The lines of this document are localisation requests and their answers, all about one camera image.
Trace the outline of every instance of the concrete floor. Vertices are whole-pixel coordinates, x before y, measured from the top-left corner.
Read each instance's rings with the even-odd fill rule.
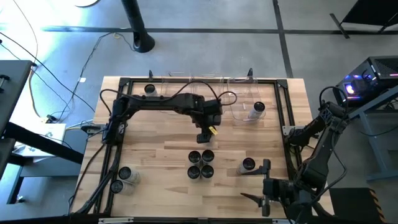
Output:
[[[81,68],[102,33],[42,32],[43,26],[129,27],[119,1],[100,0],[87,8],[77,8],[68,1],[16,0],[36,31],[39,41],[38,58],[69,88],[73,88]],[[336,30],[329,16],[334,12],[339,20],[354,5],[354,0],[279,0],[285,29]],[[148,28],[229,28],[276,29],[272,0],[139,0],[142,16]],[[0,21],[5,34],[11,36],[32,53],[35,42],[22,14],[12,1],[0,3]],[[348,29],[379,27],[344,24]],[[132,35],[125,34],[131,42]],[[87,66],[77,93],[95,107],[102,77],[105,75],[154,75],[167,72],[220,73],[240,77],[252,67],[256,77],[286,77],[278,34],[171,34],[152,33],[155,48],[146,54],[131,52],[121,39],[105,37]],[[6,41],[18,57],[31,59],[18,46]],[[286,35],[287,50],[294,78],[303,78],[313,116],[317,115],[317,98],[324,86],[338,83],[368,56],[397,55],[398,35]],[[14,59],[0,48],[0,59]],[[38,74],[68,100],[69,92],[62,88],[44,69]],[[37,77],[32,82],[38,112],[45,116],[62,110],[64,104]],[[24,90],[20,101],[27,100]],[[93,112],[79,99],[64,120],[68,125],[91,119]],[[24,112],[22,106],[15,114]],[[14,115],[22,122],[34,114]],[[383,117],[376,127],[382,131],[396,124],[393,117]],[[382,180],[367,183],[365,176],[377,170],[367,139],[358,133],[362,127],[353,122],[342,135],[336,151],[348,167],[347,176],[336,187],[371,187],[379,197],[387,221],[398,222],[394,207],[398,203],[398,181]],[[393,138],[395,133],[385,136]],[[340,164],[332,157],[329,182],[341,174]],[[72,194],[76,178],[30,178],[22,185],[21,194],[28,202],[5,205],[17,167],[8,166],[0,181],[1,220],[63,215],[67,199]]]

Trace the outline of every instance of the wooden tabletop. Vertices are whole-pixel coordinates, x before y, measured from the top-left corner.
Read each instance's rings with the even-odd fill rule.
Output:
[[[119,79],[120,77],[104,77],[101,89],[117,90]],[[287,81],[296,125],[306,125],[312,120],[312,116],[304,81],[302,79],[287,79]],[[143,95],[146,84],[135,83],[133,94]],[[155,84],[158,93],[166,95],[175,93],[182,85],[182,83],[168,84],[165,89],[165,85]],[[218,92],[227,89],[226,84],[212,86]],[[212,97],[209,89],[200,85],[188,87],[184,91],[194,91],[204,95],[206,99]],[[131,196],[117,194],[114,196],[111,215],[113,217],[261,218],[261,209],[240,193],[262,195],[263,176],[238,176],[236,168],[245,157],[251,157],[256,161],[256,167],[262,164],[264,158],[270,159],[273,178],[287,179],[287,169],[274,87],[269,84],[259,84],[258,92],[261,101],[266,105],[266,116],[254,124],[236,121],[231,114],[231,108],[224,106],[221,126],[217,127],[219,133],[214,143],[207,147],[206,144],[196,143],[200,129],[191,123],[188,116],[171,111],[136,113],[128,121],[119,167],[128,166],[137,169],[141,175],[141,183]],[[116,94],[104,92],[103,97],[111,106]],[[282,104],[285,120],[288,121],[284,100]],[[99,100],[94,122],[104,124],[108,122],[108,118],[108,111]],[[100,135],[90,139],[80,173],[100,146]],[[190,166],[188,153],[192,150],[202,152],[208,147],[211,147],[215,153],[213,161],[215,174],[210,182],[192,183],[187,177],[187,169]],[[97,155],[84,176],[72,211],[78,210],[98,185],[104,152],[105,150]],[[311,149],[305,148],[302,152],[303,159],[310,156],[311,152]],[[104,190],[101,211],[106,204],[108,189],[109,184]],[[320,203],[326,211],[333,213],[328,192],[321,198]],[[270,218],[284,217],[281,205],[271,202]]]

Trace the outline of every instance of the purple light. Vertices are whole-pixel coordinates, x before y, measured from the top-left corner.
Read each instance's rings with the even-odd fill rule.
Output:
[[[353,87],[350,84],[346,85],[346,90],[347,90],[347,93],[354,94]]]

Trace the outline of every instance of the cable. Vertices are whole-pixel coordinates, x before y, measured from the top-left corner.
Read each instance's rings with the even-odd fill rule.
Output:
[[[6,50],[8,50],[8,52],[10,52],[10,54],[12,54],[16,59],[18,59],[18,60],[20,60],[20,58],[19,57],[17,57],[16,55],[14,55],[7,47],[5,47],[3,44],[0,44],[2,47],[4,47]],[[53,88],[51,88],[44,80],[43,80],[43,78],[39,75],[39,74],[37,74],[36,73],[36,71],[34,71],[33,69],[31,69],[31,72],[33,72],[33,74],[35,74],[35,75],[37,75],[37,77],[40,79],[40,80],[42,80],[43,81],[43,83],[44,83],[44,85],[45,86],[47,86],[51,91],[53,91],[65,104],[67,103]],[[34,98],[33,98],[33,93],[32,93],[32,87],[31,87],[31,85],[30,85],[30,82],[29,82],[29,90],[30,90],[30,97],[32,98],[32,106],[33,106],[33,110],[35,111],[35,113],[36,113],[36,115],[38,116],[38,117],[40,117],[39,116],[39,114],[38,114],[38,112],[36,111],[36,107],[35,107],[35,103],[34,103]]]
[[[73,204],[73,201],[75,200],[75,197],[76,197],[76,194],[77,194],[77,190],[78,190],[79,187],[80,187],[81,180],[83,180],[83,178],[84,178],[84,176],[85,176],[85,174],[86,174],[86,172],[87,172],[87,170],[88,170],[90,164],[94,161],[94,158],[98,155],[98,153],[101,152],[101,150],[102,150],[104,147],[105,147],[105,144],[103,144],[103,145],[94,153],[93,157],[91,157],[91,159],[88,161],[88,163],[87,163],[87,165],[86,165],[86,167],[85,167],[83,173],[81,174],[81,177],[80,177],[79,181],[77,182],[75,192],[74,192],[73,195],[68,199],[68,215],[70,214],[70,209],[71,209],[71,206],[72,206],[72,204]]]
[[[236,94],[235,94],[234,92],[232,92],[232,91],[225,91],[225,92],[223,92],[222,94],[220,94],[219,96],[217,96],[217,94],[216,94],[216,92],[214,91],[214,89],[213,89],[208,83],[206,83],[206,82],[204,82],[204,81],[201,81],[201,80],[193,80],[193,81],[190,81],[190,82],[186,83],[183,87],[181,87],[181,89],[179,89],[179,91],[177,91],[176,93],[174,93],[174,95],[172,95],[170,98],[167,98],[166,100],[161,100],[161,102],[166,102],[166,101],[172,100],[172,99],[175,98],[185,87],[189,86],[189,85],[192,84],[192,83],[196,83],[196,82],[198,82],[198,83],[203,83],[203,84],[205,84],[207,87],[209,87],[209,89],[210,89],[211,92],[214,94],[214,96],[215,96],[215,98],[216,98],[217,100],[219,100],[219,99],[220,99],[220,96],[224,95],[225,93],[232,93],[232,94],[235,96],[235,100],[234,100],[232,103],[229,103],[229,104],[226,104],[226,105],[223,105],[223,106],[232,105],[232,104],[234,104],[234,103],[238,100],[238,97],[237,97]],[[112,112],[111,112],[109,106],[106,104],[106,102],[104,101],[104,99],[103,99],[103,97],[102,97],[102,93],[105,92],[105,91],[111,91],[111,92],[114,92],[114,93],[119,93],[119,94],[122,95],[122,96],[126,96],[126,97],[128,97],[128,98],[135,99],[135,100],[137,100],[137,101],[145,101],[145,100],[143,100],[143,99],[140,99],[140,98],[137,98],[137,97],[133,97],[133,96],[131,96],[131,95],[124,94],[124,93],[122,93],[122,92],[120,92],[120,91],[117,91],[117,90],[112,90],[112,89],[104,89],[104,90],[101,90],[100,93],[99,93],[99,98],[100,98],[100,100],[104,103],[106,109],[109,111],[109,115],[111,115]]]
[[[379,135],[382,135],[382,134],[387,134],[387,133],[389,133],[389,132],[391,132],[391,131],[393,131],[393,130],[395,130],[397,128],[398,128],[398,126],[395,126],[395,127],[391,128],[390,130],[383,131],[382,133],[379,133],[379,134],[366,134],[366,133],[364,133],[362,131],[360,131],[359,133],[361,133],[363,135],[366,135],[366,136],[369,136],[369,137],[375,137],[375,136],[379,136]]]
[[[29,27],[30,27],[32,33],[33,33],[33,36],[35,37],[35,42],[36,42],[36,54],[35,54],[35,57],[34,57],[35,59],[34,59],[33,63],[36,63],[37,54],[39,53],[39,44],[37,43],[37,37],[36,37],[35,30],[33,30],[32,24],[30,24],[29,20],[26,18],[24,12],[23,12],[22,9],[19,7],[19,5],[15,2],[15,0],[12,0],[12,1],[14,1],[15,5],[18,7],[18,9],[19,9],[19,11],[21,12],[21,14],[24,16],[26,22],[28,23],[28,25],[29,25]],[[35,107],[35,100],[34,100],[34,98],[33,98],[33,92],[32,92],[32,76],[33,76],[33,75],[30,74],[30,75],[29,75],[29,78],[28,78],[28,86],[29,86],[30,98],[32,99],[33,111],[35,112],[36,116],[40,117],[39,113],[38,113],[37,110],[36,110],[36,107]]]
[[[232,92],[232,91],[225,91],[222,94],[218,95],[218,99],[221,98],[222,95],[226,94],[226,93],[232,93],[235,96],[235,100],[232,103],[227,103],[227,104],[221,104],[223,106],[231,106],[232,104],[236,103],[238,100],[238,96],[236,95],[236,93]]]
[[[315,148],[314,147],[312,147],[312,146],[309,146],[309,145],[306,145],[307,147],[309,147],[310,149],[313,149],[313,150],[315,150]]]
[[[339,88],[337,88],[337,87],[335,87],[335,86],[328,86],[328,87],[324,88],[324,89],[321,91],[321,93],[319,94],[319,106],[322,105],[322,94],[323,94],[323,92],[324,92],[325,90],[327,90],[327,89],[330,89],[330,88],[336,89],[336,90],[340,91],[340,92],[343,94],[344,99],[345,99],[345,102],[346,102],[346,106],[345,106],[346,111],[345,111],[345,113],[347,113],[347,112],[348,112],[348,98],[347,98],[347,94],[346,94],[343,90],[340,90]]]
[[[90,106],[85,100],[83,100],[80,96],[78,96],[77,94],[75,94],[74,92],[72,92],[68,87],[66,87],[39,59],[37,59],[35,56],[33,56],[28,50],[26,50],[21,44],[18,44],[15,40],[11,39],[10,37],[8,37],[6,34],[3,34],[2,32],[0,32],[1,35],[5,36],[7,39],[13,41],[15,44],[17,44],[20,48],[24,49],[28,54],[30,54],[30,56],[34,57],[36,59],[36,61],[38,61],[50,74],[51,76],[54,77],[54,79],[56,79],[56,81],[61,84],[61,86],[63,86],[65,89],[67,89],[70,93],[72,93],[74,96],[76,96],[77,98],[79,98],[82,102],[84,102],[88,107],[90,107],[91,110],[94,110],[94,108],[92,106]]]
[[[46,138],[49,138],[49,139],[61,141],[62,143],[65,143],[70,149],[72,149],[72,147],[70,147],[70,145],[69,145],[67,142],[63,141],[63,140],[59,140],[59,139],[56,139],[56,138],[51,138],[51,137],[48,137],[48,136],[46,136],[46,135],[44,135],[44,134],[38,134],[38,135],[41,135],[41,136],[46,137]]]
[[[107,35],[110,35],[110,34],[117,34],[117,35],[120,35],[121,37],[123,37],[123,40],[129,45],[130,49],[131,49],[132,51],[135,51],[135,50],[132,48],[131,44],[126,40],[126,38],[125,38],[122,34],[109,32],[109,33],[107,33],[107,34],[102,35],[101,37],[99,37],[98,40],[97,40],[97,42],[95,43],[93,49],[91,50],[91,53],[89,54],[89,56],[88,56],[88,58],[87,58],[87,60],[86,60],[86,63],[84,64],[83,68],[81,69],[80,76],[79,76],[79,80],[77,81],[77,83],[76,83],[76,85],[75,85],[75,88],[73,89],[73,93],[76,93],[77,88],[78,88],[79,83],[80,83],[80,79],[83,77],[83,73],[84,73],[84,71],[85,71],[86,68],[87,68],[87,64],[88,64],[88,62],[90,61],[90,59],[93,57],[94,51],[98,48],[98,46],[99,46],[99,44],[100,44],[102,38],[104,38],[104,37],[106,37]],[[72,99],[73,99],[73,95],[72,95],[72,97],[70,98],[70,100],[68,101],[67,106],[69,105],[69,103],[71,102]],[[60,117],[59,117],[59,119],[58,119],[59,121],[61,121],[61,118],[62,118],[62,116],[63,116],[63,114],[64,114],[66,108],[67,108],[67,107],[64,107],[63,111],[61,112],[61,115],[60,115]]]

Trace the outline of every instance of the black desk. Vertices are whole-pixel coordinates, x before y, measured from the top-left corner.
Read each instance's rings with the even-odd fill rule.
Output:
[[[11,78],[9,81],[4,81],[1,87],[4,91],[0,93],[0,178],[7,163],[20,166],[7,203],[16,202],[24,177],[78,175],[83,160],[82,152],[84,152],[85,145],[83,145],[83,148],[80,147],[79,151],[76,151],[9,122],[32,65],[33,63],[28,60],[0,61],[0,74]],[[32,158],[12,153],[16,141],[53,154],[56,157],[33,164]]]

